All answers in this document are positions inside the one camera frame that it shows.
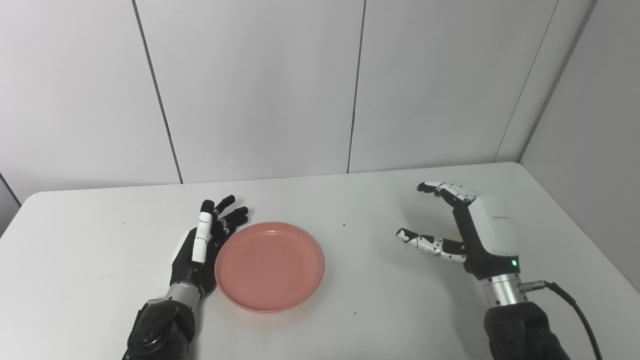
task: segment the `pink plate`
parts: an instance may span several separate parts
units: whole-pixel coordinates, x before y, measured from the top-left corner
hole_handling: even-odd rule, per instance
[[[238,231],[222,246],[216,281],[236,305],[274,313],[308,298],[323,270],[322,250],[311,235],[291,224],[263,222]]]

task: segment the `white wall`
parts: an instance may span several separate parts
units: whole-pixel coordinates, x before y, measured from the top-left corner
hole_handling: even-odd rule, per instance
[[[0,171],[20,200],[178,182],[130,2],[1,8]]]
[[[369,0],[350,170],[515,161],[587,4]]]
[[[2,236],[16,212],[18,212],[18,203],[4,182],[0,180],[0,236]]]
[[[138,6],[196,182],[514,160],[587,2]],[[179,181],[130,1],[5,1],[0,44],[0,171],[20,200]]]
[[[637,0],[597,3],[522,160],[637,289],[639,34]]]
[[[187,183],[344,173],[362,0],[138,0]]]

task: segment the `white table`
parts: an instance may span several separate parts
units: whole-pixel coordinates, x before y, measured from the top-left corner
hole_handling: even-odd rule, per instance
[[[640,294],[520,165],[38,193],[0,240],[3,359],[120,359],[137,310],[165,294],[171,254],[205,198],[234,193],[252,223],[290,222],[326,270],[301,305],[256,314],[219,291],[199,314],[197,359],[491,359],[486,300],[461,265],[396,239],[398,228],[460,238],[451,209],[415,191],[464,184],[508,205],[525,281],[557,281],[583,308],[605,359],[631,359]],[[592,359],[573,310],[530,295],[572,359]]]

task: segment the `black cable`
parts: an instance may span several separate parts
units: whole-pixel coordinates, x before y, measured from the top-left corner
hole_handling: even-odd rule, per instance
[[[558,296],[563,298],[564,301],[568,302],[569,305],[571,305],[571,307],[575,310],[575,312],[578,314],[578,317],[580,318],[580,321],[582,321],[582,324],[584,325],[584,329],[587,331],[589,341],[591,342],[591,346],[593,347],[593,353],[596,355],[596,360],[602,360],[602,354],[600,353],[600,347],[598,346],[598,342],[596,341],[596,336],[593,334],[593,330],[591,330],[591,326],[589,325],[586,316],[584,316],[584,313],[582,312],[582,310],[580,310],[580,307],[575,302],[575,300],[571,297],[571,295],[569,295],[569,293],[564,291],[560,287],[560,285],[548,281],[545,281],[545,285],[549,288],[549,290],[558,294]]]

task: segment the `robotic hand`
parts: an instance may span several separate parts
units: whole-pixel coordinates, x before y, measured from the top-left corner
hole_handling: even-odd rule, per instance
[[[549,329],[547,314],[525,294],[544,287],[553,290],[557,285],[520,282],[515,230],[501,201],[478,196],[457,184],[421,183],[417,189],[442,197],[453,208],[462,243],[407,229],[398,230],[396,236],[432,255],[463,263],[465,270],[482,282],[490,305],[484,329],[493,358],[569,359]]]
[[[214,264],[220,248],[248,221],[246,206],[218,220],[235,201],[229,195],[217,206],[211,200],[202,203],[198,226],[181,239],[166,296],[147,301],[138,311],[123,360],[187,358],[195,336],[193,308],[215,287]]]

